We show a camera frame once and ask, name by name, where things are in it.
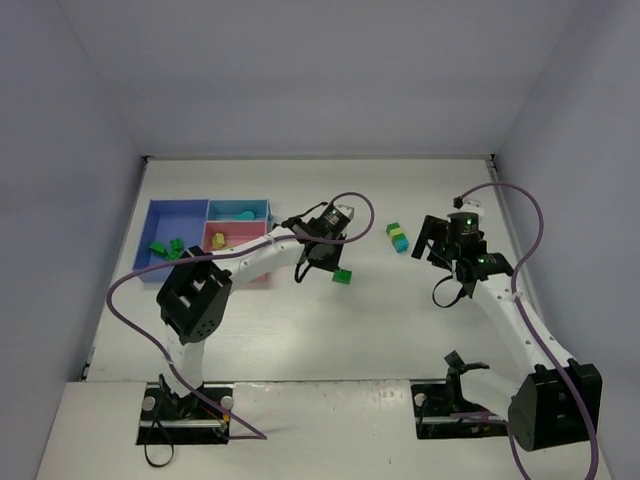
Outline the dark green square lego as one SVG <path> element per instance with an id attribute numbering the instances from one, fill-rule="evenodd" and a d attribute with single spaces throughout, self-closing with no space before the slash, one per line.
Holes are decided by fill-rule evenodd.
<path id="1" fill-rule="evenodd" d="M 184 243 L 181 238 L 175 238 L 170 241 L 170 249 L 172 253 L 181 253 L 184 251 Z"/>

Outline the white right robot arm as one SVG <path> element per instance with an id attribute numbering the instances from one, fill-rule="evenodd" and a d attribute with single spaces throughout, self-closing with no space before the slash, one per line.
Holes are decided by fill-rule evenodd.
<path id="1" fill-rule="evenodd" d="M 445 218 L 425 216 L 411 253 L 444 269 L 458 296 L 478 305 L 507 344 L 519 374 L 512 381 L 480 361 L 446 355 L 448 400 L 455 412 L 477 405 L 506 421 L 527 452 L 589 441 L 597 430 L 602 377 L 552 338 L 517 289 L 507 258 L 488 248 L 479 204 L 458 201 Z"/>

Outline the dark green sloped lego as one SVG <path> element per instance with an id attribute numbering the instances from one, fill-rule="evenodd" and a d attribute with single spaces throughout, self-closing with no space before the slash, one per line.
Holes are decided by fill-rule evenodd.
<path id="1" fill-rule="evenodd" d="M 166 249 L 166 246 L 161 242 L 151 242 L 148 246 L 148 249 L 153 255 L 159 258 L 166 258 L 168 256 L 168 250 Z"/>

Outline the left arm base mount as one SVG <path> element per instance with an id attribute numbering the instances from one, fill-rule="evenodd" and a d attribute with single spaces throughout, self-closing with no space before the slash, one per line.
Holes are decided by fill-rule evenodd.
<path id="1" fill-rule="evenodd" d="M 136 444 L 139 446 L 226 445 L 231 421 L 197 397 L 174 403 L 159 384 L 147 384 Z"/>

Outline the teal rounded lego piece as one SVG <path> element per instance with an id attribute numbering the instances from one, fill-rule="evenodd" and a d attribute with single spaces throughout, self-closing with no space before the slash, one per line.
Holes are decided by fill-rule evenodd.
<path id="1" fill-rule="evenodd" d="M 256 214 L 251 210 L 245 210 L 235 216 L 236 221 L 254 221 Z"/>

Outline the pale yellow lego brick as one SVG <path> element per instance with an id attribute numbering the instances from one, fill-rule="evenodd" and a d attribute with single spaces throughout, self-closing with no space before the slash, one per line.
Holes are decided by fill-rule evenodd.
<path id="1" fill-rule="evenodd" d="M 226 246 L 226 238 L 225 235 L 221 232 L 216 232 L 213 234 L 211 239 L 211 247 L 213 250 L 222 250 Z"/>

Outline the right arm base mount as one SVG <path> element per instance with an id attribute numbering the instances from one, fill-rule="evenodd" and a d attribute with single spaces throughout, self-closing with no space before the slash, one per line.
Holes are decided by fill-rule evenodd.
<path id="1" fill-rule="evenodd" d="M 444 380 L 410 382 L 418 440 L 506 437 L 504 421 L 476 404 L 455 404 Z"/>

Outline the green yellow teal lego cluster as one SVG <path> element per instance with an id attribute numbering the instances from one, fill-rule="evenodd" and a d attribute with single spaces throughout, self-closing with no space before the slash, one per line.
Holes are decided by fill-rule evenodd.
<path id="1" fill-rule="evenodd" d="M 386 226 L 385 231 L 397 253 L 403 253 L 408 250 L 409 240 L 405 235 L 404 230 L 397 222 L 389 223 Z"/>

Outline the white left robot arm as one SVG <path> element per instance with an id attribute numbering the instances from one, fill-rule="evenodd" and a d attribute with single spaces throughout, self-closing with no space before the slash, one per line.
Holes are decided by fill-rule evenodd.
<path id="1" fill-rule="evenodd" d="M 350 206 L 331 204 L 308 221 L 291 217 L 269 234 L 231 248 L 238 257 L 175 266 L 156 296 L 172 359 L 160 375 L 167 395 L 182 399 L 202 387 L 205 341 L 220 326 L 236 290 L 279 268 L 303 263 L 336 271 L 340 242 L 354 214 Z"/>

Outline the green yellow sloped lego stack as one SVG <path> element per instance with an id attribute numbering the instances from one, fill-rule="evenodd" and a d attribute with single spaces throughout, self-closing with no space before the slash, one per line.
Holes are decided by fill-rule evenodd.
<path id="1" fill-rule="evenodd" d="M 333 273 L 332 281 L 342 285 L 349 285 L 352 280 L 352 272 L 346 269 L 338 269 Z"/>

